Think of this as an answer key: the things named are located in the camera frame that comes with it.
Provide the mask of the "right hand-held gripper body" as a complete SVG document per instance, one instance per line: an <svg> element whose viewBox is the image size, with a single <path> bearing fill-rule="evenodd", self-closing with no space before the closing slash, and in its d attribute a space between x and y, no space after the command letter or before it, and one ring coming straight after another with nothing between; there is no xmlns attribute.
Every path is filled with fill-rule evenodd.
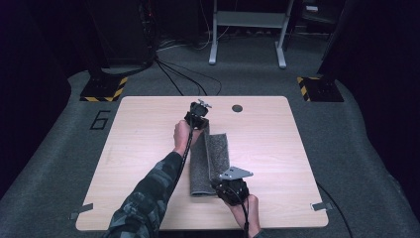
<svg viewBox="0 0 420 238"><path fill-rule="evenodd" d="M250 195L244 178L252 177L253 175L252 172L237 167L229 167L217 177L217 180L220 182L219 194L217 195L232 206L243 204Z"/></svg>

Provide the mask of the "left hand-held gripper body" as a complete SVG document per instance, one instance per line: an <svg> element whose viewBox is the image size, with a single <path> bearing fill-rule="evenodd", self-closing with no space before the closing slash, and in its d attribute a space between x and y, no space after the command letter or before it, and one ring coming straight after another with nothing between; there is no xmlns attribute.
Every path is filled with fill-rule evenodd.
<svg viewBox="0 0 420 238"><path fill-rule="evenodd" d="M209 108L211 108L211 105L202 99L199 99L197 102L192 102L184 120L192 129L205 129L209 125L209 120L206 118Z"/></svg>

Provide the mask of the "dark grey towel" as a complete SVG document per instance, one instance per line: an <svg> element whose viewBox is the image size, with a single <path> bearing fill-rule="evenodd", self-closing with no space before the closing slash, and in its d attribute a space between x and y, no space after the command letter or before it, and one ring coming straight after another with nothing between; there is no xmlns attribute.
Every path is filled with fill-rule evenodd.
<svg viewBox="0 0 420 238"><path fill-rule="evenodd" d="M227 135L212 134L210 127L205 128L190 151L190 194L215 194L210 181L229 167Z"/></svg>

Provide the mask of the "person's left hand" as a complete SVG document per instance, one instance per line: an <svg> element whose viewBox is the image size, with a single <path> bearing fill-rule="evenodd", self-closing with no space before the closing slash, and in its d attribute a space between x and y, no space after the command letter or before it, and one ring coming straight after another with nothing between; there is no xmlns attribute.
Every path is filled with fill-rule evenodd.
<svg viewBox="0 0 420 238"><path fill-rule="evenodd" d="M201 130L190 131L190 127L187 122L185 120L180 120L174 127L173 150L183 156L187 149L187 144L193 146L201 133Z"/></svg>

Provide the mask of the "person's right hand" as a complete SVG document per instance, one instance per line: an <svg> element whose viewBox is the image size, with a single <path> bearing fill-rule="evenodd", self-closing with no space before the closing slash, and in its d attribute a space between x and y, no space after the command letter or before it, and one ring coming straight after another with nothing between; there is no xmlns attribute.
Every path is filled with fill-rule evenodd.
<svg viewBox="0 0 420 238"><path fill-rule="evenodd" d="M260 225L259 199L255 195L250 194L243 205L232 206L227 204L227 206L243 230L245 230L245 225L248 225L247 234L249 238L253 238L262 230Z"/></svg>

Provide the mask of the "grey tape strip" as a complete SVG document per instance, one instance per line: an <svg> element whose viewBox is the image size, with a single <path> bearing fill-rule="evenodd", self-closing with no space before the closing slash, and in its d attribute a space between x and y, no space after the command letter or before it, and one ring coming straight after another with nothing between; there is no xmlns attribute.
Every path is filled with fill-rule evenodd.
<svg viewBox="0 0 420 238"><path fill-rule="evenodd" d="M83 212L86 212L86 211L89 211L89 210L92 210L92 209L93 209L93 204L92 203L84 204L84 205L80 206L79 208L77 208L76 210L72 211L69 214L68 219L69 220L76 220L80 213L83 213Z"/></svg>
<svg viewBox="0 0 420 238"><path fill-rule="evenodd" d="M334 206L330 202L311 203L310 206L314 211L331 210L334 208Z"/></svg>

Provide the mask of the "white metal stand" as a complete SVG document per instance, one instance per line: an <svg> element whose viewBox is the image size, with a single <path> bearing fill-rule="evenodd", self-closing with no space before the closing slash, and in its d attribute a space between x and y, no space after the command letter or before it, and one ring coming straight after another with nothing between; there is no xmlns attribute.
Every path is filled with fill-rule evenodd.
<svg viewBox="0 0 420 238"><path fill-rule="evenodd" d="M217 61L219 27L271 28L281 30L279 38L274 43L274 46L276 50L278 66L281 69L286 69L283 42L291 17L293 3L294 0L288 0L287 9L284 13L262 13L221 11L218 9L218 0L213 0L212 45L208 61L209 64L214 65Z"/></svg>

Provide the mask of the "dark cabinet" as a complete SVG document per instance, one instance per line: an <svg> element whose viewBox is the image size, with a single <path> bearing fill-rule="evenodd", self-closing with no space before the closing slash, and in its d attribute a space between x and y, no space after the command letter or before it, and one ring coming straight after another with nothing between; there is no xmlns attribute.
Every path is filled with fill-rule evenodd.
<svg viewBox="0 0 420 238"><path fill-rule="evenodd" d="M87 7L110 66L153 64L157 32L151 0L87 0Z"/></svg>

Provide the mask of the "black hazard-striped base plate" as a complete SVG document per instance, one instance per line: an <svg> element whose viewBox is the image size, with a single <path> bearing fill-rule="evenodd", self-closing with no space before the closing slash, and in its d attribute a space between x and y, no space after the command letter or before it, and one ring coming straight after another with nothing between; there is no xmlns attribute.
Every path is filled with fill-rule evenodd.
<svg viewBox="0 0 420 238"><path fill-rule="evenodd" d="M113 102L121 96L127 77L90 78L80 93L80 101Z"/></svg>
<svg viewBox="0 0 420 238"><path fill-rule="evenodd" d="M343 102L344 98L334 81L322 77L297 78L300 92L307 102Z"/></svg>

